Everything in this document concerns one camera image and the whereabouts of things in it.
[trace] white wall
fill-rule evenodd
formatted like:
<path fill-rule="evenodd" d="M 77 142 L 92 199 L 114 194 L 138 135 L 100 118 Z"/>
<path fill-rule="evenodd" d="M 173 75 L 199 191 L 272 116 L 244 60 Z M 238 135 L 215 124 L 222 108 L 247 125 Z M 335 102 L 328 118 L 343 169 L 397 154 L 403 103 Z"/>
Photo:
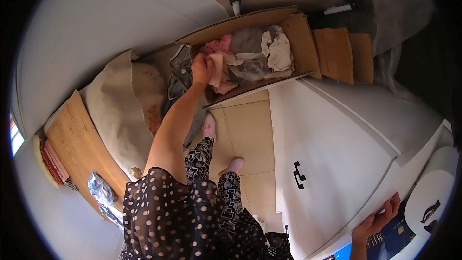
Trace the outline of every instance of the white wall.
<path fill-rule="evenodd" d="M 32 222 L 60 259 L 118 259 L 122 233 L 101 219 L 79 192 L 68 186 L 58 190 L 45 179 L 35 161 L 31 139 L 20 147 L 14 161 Z"/>
<path fill-rule="evenodd" d="M 75 88 L 115 55 L 146 52 L 226 17 L 213 0 L 42 0 L 17 66 L 13 111 L 26 139 Z M 31 215 L 62 259 L 111 259 L 122 238 L 80 194 L 56 190 L 35 163 L 31 141 L 15 157 Z"/>

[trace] black and white patterned pants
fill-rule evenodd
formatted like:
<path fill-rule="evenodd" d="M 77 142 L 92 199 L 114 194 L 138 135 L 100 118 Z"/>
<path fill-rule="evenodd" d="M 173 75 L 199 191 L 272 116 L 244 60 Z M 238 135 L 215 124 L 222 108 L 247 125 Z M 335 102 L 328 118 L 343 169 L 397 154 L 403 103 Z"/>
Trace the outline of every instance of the black and white patterned pants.
<path fill-rule="evenodd" d="M 184 160 L 188 185 L 194 178 L 208 180 L 210 161 L 212 160 L 213 138 L 205 137 L 196 145 Z M 232 237 L 239 214 L 242 212 L 240 178 L 234 172 L 224 173 L 217 187 L 217 195 L 223 200 L 224 208 L 220 219 L 221 234 Z"/>

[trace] pink cloth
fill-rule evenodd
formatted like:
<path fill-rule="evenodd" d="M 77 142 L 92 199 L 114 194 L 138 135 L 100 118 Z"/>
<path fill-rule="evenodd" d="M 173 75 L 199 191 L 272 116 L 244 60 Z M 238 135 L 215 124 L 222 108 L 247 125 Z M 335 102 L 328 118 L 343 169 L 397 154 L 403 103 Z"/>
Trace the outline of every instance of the pink cloth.
<path fill-rule="evenodd" d="M 47 151 L 50 154 L 50 157 L 55 163 L 56 168 L 60 172 L 61 176 L 63 176 L 64 179 L 67 180 L 69 178 L 69 174 L 67 173 L 66 168 L 64 168 L 64 166 L 62 165 L 61 160 L 58 157 L 58 154 L 56 153 L 55 149 L 48 140 L 45 141 L 45 147 L 47 148 Z"/>
<path fill-rule="evenodd" d="M 236 88 L 238 84 L 234 84 L 231 82 L 231 78 L 228 72 L 228 65 L 225 62 L 224 53 L 222 51 L 218 51 L 217 53 L 212 53 L 211 55 L 208 55 L 208 57 L 211 57 L 215 62 L 215 72 L 213 73 L 212 79 L 209 82 L 209 84 L 212 86 L 213 91 L 216 94 L 224 95 L 230 90 Z"/>
<path fill-rule="evenodd" d="M 215 62 L 215 70 L 213 71 L 213 75 L 212 75 L 212 78 L 210 79 L 210 82 L 208 82 L 208 84 L 210 84 L 211 86 L 213 87 L 219 87 L 220 86 L 220 82 L 221 82 L 221 74 L 222 74 L 222 71 L 223 71 L 223 55 L 221 53 L 212 53 L 212 54 L 209 54 L 207 58 L 211 58 L 213 59 L 213 62 Z"/>
<path fill-rule="evenodd" d="M 205 53 L 205 55 L 216 53 L 217 51 L 232 54 L 230 52 L 231 39 L 231 34 L 224 35 L 220 40 L 212 40 L 211 42 L 206 43 L 203 47 L 199 49 L 199 51 Z"/>

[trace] polka dot blouse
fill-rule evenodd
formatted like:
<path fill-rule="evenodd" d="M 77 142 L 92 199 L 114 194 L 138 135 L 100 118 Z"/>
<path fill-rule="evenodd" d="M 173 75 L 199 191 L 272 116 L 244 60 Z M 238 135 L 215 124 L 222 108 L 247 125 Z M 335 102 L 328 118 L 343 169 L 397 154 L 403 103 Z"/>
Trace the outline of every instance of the polka dot blouse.
<path fill-rule="evenodd" d="M 151 168 L 126 186 L 123 259 L 284 259 L 292 260 L 284 233 L 263 234 L 244 209 L 230 238 L 220 231 L 223 202 L 212 181 L 187 186 L 167 171 Z"/>

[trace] pink slipper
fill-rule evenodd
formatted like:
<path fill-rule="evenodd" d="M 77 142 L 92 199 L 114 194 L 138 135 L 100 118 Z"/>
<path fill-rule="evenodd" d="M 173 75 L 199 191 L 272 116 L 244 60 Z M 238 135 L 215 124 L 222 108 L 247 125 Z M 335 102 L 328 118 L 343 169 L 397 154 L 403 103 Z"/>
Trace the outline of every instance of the pink slipper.
<path fill-rule="evenodd" d="M 234 172 L 240 176 L 243 165 L 244 165 L 244 159 L 234 158 L 231 164 L 226 169 L 224 169 L 218 174 L 218 177 L 221 177 L 221 175 L 223 175 L 224 173 L 228 173 L 228 172 Z"/>
<path fill-rule="evenodd" d="M 213 142 L 217 141 L 217 134 L 215 132 L 215 118 L 211 113 L 205 114 L 205 119 L 202 124 L 202 136 L 213 138 Z"/>

